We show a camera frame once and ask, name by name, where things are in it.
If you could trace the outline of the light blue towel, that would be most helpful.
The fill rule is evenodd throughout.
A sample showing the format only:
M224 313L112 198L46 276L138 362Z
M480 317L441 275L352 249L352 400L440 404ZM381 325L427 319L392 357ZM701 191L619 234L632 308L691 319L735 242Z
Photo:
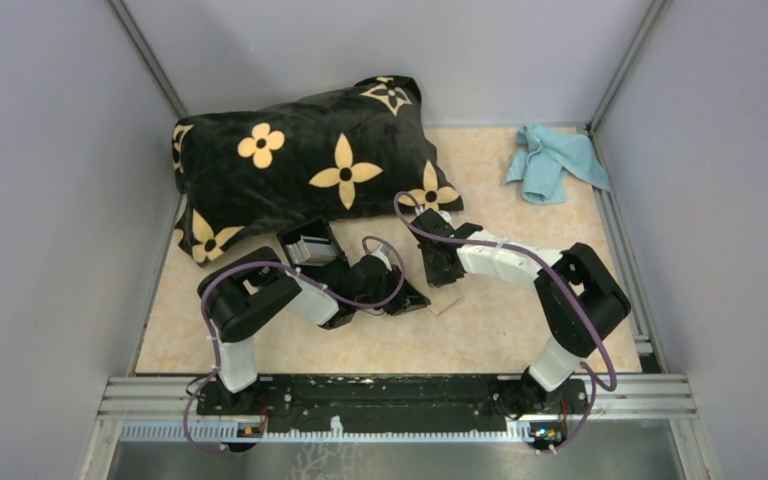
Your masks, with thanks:
M531 123L517 131L515 140L518 148L510 156L503 182L518 183L526 202L534 205L566 202L563 179L568 174L599 190L611 190L609 175L597 160L587 136Z

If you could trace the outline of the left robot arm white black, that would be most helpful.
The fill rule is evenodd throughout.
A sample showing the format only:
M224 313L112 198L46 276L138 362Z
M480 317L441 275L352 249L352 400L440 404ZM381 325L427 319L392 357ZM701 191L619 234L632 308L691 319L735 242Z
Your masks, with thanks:
M201 415L256 412L265 394L258 385L254 336L281 313L334 329L358 310L396 316L431 304L385 246L354 265L337 257L321 266L284 264L272 248L261 247L205 277L197 294L219 361L195 394Z

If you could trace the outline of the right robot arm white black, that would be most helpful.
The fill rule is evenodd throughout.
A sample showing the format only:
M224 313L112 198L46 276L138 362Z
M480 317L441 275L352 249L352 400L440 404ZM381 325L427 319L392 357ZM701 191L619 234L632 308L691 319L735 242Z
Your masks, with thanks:
M420 213L408 228L418 241L429 286L472 274L537 295L550 337L516 385L500 393L507 414L548 412L560 405L564 384L593 352L607 353L605 339L631 312L628 297L587 244L529 247L477 224L453 227L434 210Z

